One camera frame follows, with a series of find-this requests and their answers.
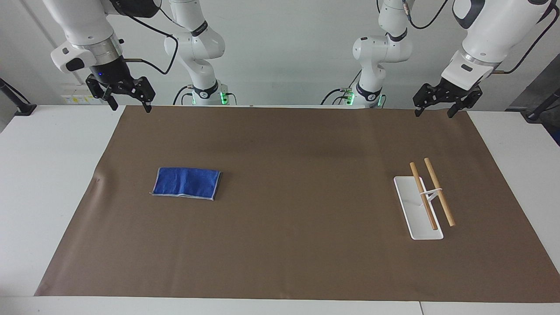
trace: folded blue cloth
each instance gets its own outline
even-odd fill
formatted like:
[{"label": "folded blue cloth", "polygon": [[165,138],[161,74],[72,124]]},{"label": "folded blue cloth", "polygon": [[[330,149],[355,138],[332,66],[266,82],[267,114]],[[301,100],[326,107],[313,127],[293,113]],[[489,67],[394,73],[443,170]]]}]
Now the folded blue cloth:
[{"label": "folded blue cloth", "polygon": [[210,169],[160,168],[152,195],[214,200],[221,174]]}]

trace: white table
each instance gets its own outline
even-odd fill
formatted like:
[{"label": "white table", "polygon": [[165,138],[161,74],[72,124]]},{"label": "white table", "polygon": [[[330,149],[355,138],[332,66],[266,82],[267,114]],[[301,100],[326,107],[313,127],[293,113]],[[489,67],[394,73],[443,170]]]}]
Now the white table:
[{"label": "white table", "polygon": [[[32,297],[122,110],[40,106],[0,133],[0,314],[560,314],[560,303]],[[470,116],[560,270],[560,148],[519,114]]]}]

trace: brown tablecloth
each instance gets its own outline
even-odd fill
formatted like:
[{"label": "brown tablecloth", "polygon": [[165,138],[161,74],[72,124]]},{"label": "brown tablecloth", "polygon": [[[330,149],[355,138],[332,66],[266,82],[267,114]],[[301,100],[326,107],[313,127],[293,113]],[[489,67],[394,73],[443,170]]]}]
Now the brown tablecloth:
[{"label": "brown tablecloth", "polygon": [[[430,157],[454,212],[412,240],[393,185]],[[151,196],[161,166],[216,201]],[[36,295],[560,302],[466,113],[128,106]]]}]

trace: wooden chopstick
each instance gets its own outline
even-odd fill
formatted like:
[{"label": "wooden chopstick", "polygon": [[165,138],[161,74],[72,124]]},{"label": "wooden chopstick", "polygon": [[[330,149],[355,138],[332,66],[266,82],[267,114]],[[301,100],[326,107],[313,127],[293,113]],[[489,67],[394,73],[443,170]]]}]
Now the wooden chopstick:
[{"label": "wooden chopstick", "polygon": [[434,219],[432,210],[430,209],[430,204],[428,203],[428,199],[426,198],[426,194],[424,194],[424,188],[422,187],[422,182],[420,181],[420,176],[418,175],[418,169],[416,169],[416,164],[414,162],[410,162],[410,169],[412,170],[412,175],[414,175],[414,179],[416,180],[416,186],[418,186],[418,192],[420,193],[420,198],[422,198],[422,203],[424,203],[424,208],[426,208],[426,213],[428,214],[428,218],[430,219],[430,224],[432,225],[432,230],[437,230],[436,219]]},{"label": "wooden chopstick", "polygon": [[[424,162],[426,163],[426,167],[428,167],[428,172],[430,173],[430,177],[432,178],[433,185],[436,189],[441,188],[440,181],[437,179],[436,172],[433,170],[432,162],[430,162],[429,158],[425,158]],[[453,218],[453,214],[451,214],[451,210],[449,209],[449,205],[447,204],[447,199],[445,199],[444,191],[440,190],[438,192],[441,206],[444,208],[445,216],[447,217],[447,222],[449,222],[449,226],[455,226],[455,219]]]}]

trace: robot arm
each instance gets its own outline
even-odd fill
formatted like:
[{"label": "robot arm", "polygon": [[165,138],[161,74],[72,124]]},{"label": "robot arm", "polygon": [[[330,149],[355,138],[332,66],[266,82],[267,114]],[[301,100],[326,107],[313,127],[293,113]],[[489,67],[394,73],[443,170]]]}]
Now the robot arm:
[{"label": "robot arm", "polygon": [[118,40],[107,14],[152,17],[161,0],[43,0],[48,11],[64,30],[67,41],[51,57],[64,73],[90,68],[86,79],[95,98],[101,98],[116,110],[112,94],[125,94],[139,100],[146,112],[155,97],[146,77],[134,79],[123,58],[123,43]]},{"label": "robot arm", "polygon": [[[193,80],[193,98],[196,104],[223,104],[227,86],[216,79],[212,65],[205,59],[215,59],[223,55],[226,44],[218,33],[208,26],[204,19],[200,0],[170,0],[173,17],[177,24],[190,33],[177,34],[178,56]],[[165,50],[174,52],[172,39],[165,40]]]},{"label": "robot arm", "polygon": [[454,103],[451,118],[482,96],[479,83],[506,59],[511,48],[537,24],[556,0],[455,0],[453,14],[467,30],[437,86],[424,84],[413,98],[420,116],[428,106]]},{"label": "robot arm", "polygon": [[[412,8],[414,1],[408,1]],[[352,86],[354,104],[370,107],[381,94],[385,69],[380,63],[403,62],[410,58],[412,42],[407,37],[408,20],[402,0],[384,0],[379,14],[379,25],[385,36],[367,36],[356,40],[354,58],[362,66],[360,80]]]}]

